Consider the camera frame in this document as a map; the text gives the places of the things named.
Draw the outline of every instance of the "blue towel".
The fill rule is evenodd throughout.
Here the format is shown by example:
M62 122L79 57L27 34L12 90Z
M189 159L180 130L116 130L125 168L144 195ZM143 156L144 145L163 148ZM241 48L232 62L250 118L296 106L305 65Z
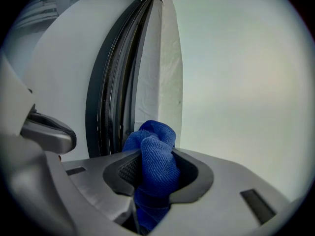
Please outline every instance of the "blue towel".
M135 190L138 222L151 231L169 211L169 195L179 186L180 171L172 155L175 132L166 124L148 120L130 134L123 151L141 148L142 183Z

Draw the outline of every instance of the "dark rectangular slot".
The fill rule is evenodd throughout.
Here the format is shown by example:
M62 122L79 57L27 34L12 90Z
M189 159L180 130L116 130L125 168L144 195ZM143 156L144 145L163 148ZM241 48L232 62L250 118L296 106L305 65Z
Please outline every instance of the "dark rectangular slot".
M78 174L78 173L83 172L83 171L85 171L85 169L83 167L79 167L79 168L67 170L65 172L67 172L68 176L70 176L70 175Z
M242 191L240 194L261 225L276 215L276 213L254 189Z

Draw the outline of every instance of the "blue microfiber cloth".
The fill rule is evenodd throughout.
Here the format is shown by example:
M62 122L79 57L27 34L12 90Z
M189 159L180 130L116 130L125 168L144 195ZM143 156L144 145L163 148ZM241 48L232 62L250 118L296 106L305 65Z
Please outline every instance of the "blue microfiber cloth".
M180 170L172 155L176 134L166 124L148 120L130 134L123 151L141 148L142 183L135 190L138 222L151 231L169 211L169 195L179 186Z

